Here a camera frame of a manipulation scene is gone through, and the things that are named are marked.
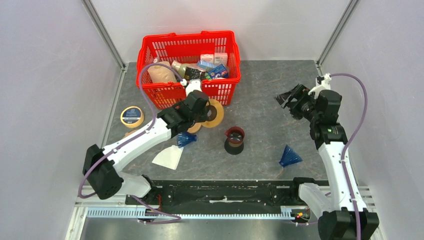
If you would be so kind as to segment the white paper coffee filter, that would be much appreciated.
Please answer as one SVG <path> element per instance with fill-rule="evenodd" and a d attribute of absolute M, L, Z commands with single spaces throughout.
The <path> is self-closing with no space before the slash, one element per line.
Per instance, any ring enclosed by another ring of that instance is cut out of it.
<path fill-rule="evenodd" d="M 180 162 L 184 148 L 172 145 L 159 152 L 152 163 L 171 170 L 176 170 Z"/>

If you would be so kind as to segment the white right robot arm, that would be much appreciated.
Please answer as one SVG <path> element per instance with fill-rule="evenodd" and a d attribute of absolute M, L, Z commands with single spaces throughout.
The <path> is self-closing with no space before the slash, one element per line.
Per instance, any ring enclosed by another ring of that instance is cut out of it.
<path fill-rule="evenodd" d="M 289 200 L 305 202 L 317 217 L 322 240 L 369 240 L 380 220 L 368 210 L 348 157 L 348 138 L 338 122 L 342 96 L 330 89 L 319 93 L 298 84 L 288 92 L 275 96 L 282 108 L 288 108 L 294 119 L 309 121 L 310 136 L 323 160 L 330 195 L 326 196 L 311 180 L 301 182 L 288 191 Z"/>

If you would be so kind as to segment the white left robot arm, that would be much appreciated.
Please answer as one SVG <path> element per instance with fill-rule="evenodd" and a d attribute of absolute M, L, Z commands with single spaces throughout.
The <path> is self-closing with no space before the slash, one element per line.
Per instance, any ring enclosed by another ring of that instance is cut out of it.
<path fill-rule="evenodd" d="M 152 204 L 157 191 L 144 176 L 132 176 L 122 170 L 132 160 L 150 148 L 187 131 L 195 123 L 205 122 L 209 97 L 194 90 L 186 99 L 161 110 L 155 118 L 133 134 L 110 145 L 93 144 L 86 150 L 83 181 L 93 189 L 93 195 L 106 200 L 115 194 L 135 195 L 144 204 Z"/>

